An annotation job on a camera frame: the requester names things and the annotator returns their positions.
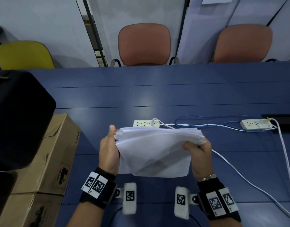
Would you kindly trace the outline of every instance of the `chair backrest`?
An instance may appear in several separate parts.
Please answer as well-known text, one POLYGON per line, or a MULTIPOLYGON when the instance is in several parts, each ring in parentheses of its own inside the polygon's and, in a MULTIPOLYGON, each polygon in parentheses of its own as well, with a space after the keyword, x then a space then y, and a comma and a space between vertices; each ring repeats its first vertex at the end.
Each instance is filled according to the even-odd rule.
POLYGON ((127 66, 163 65, 170 56, 170 32, 162 24, 125 26, 120 30, 118 44, 120 58, 127 66))
POLYGON ((0 45, 0 67, 3 70, 55 68, 48 49, 37 41, 0 45))
POLYGON ((264 25, 229 26, 219 35, 213 63, 260 62, 270 49, 272 35, 272 30, 264 25))

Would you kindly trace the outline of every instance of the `cardboard box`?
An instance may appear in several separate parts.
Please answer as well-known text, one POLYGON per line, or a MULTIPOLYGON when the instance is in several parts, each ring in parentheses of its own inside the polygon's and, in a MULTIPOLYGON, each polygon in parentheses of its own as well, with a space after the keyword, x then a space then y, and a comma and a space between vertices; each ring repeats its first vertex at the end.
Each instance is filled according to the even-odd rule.
POLYGON ((67 114, 53 115, 33 161, 9 171, 16 177, 11 194, 65 194, 80 134, 81 129, 67 114))
POLYGON ((10 195, 0 215, 0 227, 55 226, 61 203, 60 195, 10 195))

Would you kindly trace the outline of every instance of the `tabletop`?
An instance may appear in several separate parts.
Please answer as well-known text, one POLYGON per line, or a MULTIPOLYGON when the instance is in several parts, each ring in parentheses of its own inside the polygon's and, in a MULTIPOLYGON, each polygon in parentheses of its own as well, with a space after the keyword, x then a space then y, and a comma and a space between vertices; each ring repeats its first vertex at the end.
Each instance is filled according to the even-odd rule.
MULTIPOLYGON (((73 214, 85 177, 98 165, 99 143, 107 135, 110 124, 127 127, 133 126, 135 119, 152 118, 173 123, 184 115, 261 118, 261 114, 290 114, 290 62, 30 72, 56 100, 55 113, 68 113, 82 129, 57 227, 66 226, 73 214)), ((185 120, 193 124, 226 121, 228 118, 185 120)), ((215 151, 290 212, 290 183, 278 134, 245 133, 223 127, 202 131, 215 151)), ((283 138, 290 160, 290 134, 284 134, 283 138)), ((290 218, 269 197, 247 184, 216 154, 213 154, 213 166, 238 203, 243 226, 290 226, 290 218)), ((137 213, 118 213, 112 226, 196 226, 192 219, 174 216, 175 188, 183 186, 191 192, 198 189, 192 171, 181 178, 122 174, 116 182, 119 187, 126 182, 137 183, 137 213)), ((116 199, 106 208, 102 226, 108 226, 121 205, 116 199)), ((191 206, 191 214, 203 227, 208 226, 198 207, 191 206)))

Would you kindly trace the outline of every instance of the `power strip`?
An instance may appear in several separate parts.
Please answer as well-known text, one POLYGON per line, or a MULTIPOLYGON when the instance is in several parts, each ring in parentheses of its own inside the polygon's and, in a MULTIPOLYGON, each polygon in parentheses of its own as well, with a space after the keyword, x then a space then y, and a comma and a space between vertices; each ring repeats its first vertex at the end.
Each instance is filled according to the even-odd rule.
MULTIPOLYGON (((150 126, 150 127, 152 127, 151 126, 151 121, 152 121, 152 119, 135 120, 133 122, 133 126, 136 126, 136 127, 147 127, 147 126, 150 126)), ((154 123, 153 123, 153 126, 159 128, 160 127, 160 122, 158 120, 155 120, 154 123)))
POLYGON ((241 126, 245 130, 264 130, 273 127, 268 119, 243 119, 241 126))

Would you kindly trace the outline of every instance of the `stack of paper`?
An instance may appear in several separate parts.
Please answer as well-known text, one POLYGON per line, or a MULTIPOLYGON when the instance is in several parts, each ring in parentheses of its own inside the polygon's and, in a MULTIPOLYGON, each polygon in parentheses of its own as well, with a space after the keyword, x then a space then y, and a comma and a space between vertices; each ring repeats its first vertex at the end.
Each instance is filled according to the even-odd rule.
POLYGON ((175 178, 188 175, 191 156, 182 149, 186 141, 202 145, 203 134, 196 128, 162 129, 125 127, 116 132, 120 152, 119 174, 175 178))

